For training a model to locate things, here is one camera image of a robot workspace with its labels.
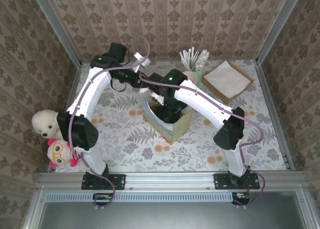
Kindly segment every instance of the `patterned wallpaper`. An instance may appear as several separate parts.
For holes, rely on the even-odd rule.
[[[129,49],[135,36],[151,43],[151,57],[179,58],[207,49],[213,58],[254,58],[284,0],[49,0],[83,61]],[[141,52],[143,44],[137,48]]]
[[[263,69],[295,166],[320,208],[320,0],[299,0]]]
[[[64,109],[74,73],[36,0],[0,0],[0,228],[20,227],[48,167],[31,118]]]

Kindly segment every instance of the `doll face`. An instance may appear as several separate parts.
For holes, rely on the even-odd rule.
[[[62,144],[58,141],[55,141],[50,145],[52,148],[51,161],[57,166],[62,166],[70,162],[72,156],[70,155],[70,149],[67,148],[67,145]]]

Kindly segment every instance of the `paper cup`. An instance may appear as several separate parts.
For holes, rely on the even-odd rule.
[[[196,76],[196,74],[195,74],[194,72],[192,72],[192,71],[185,71],[185,72],[183,72],[183,74],[185,74],[185,75],[188,77],[188,79],[189,79],[190,81],[192,81],[193,84],[196,84],[196,83],[197,83],[197,76]]]

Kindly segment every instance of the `white plush dog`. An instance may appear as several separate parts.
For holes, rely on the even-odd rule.
[[[63,139],[59,129],[57,115],[58,112],[53,110],[38,111],[33,115],[31,120],[34,131],[46,139]]]

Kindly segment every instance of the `toy ear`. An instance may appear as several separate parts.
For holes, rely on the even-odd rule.
[[[58,165],[56,165],[56,164],[54,164],[52,161],[50,161],[50,166],[52,166],[52,167],[57,167]]]
[[[48,141],[48,146],[50,146],[52,143],[54,143],[57,139],[55,138],[51,138],[49,141]]]

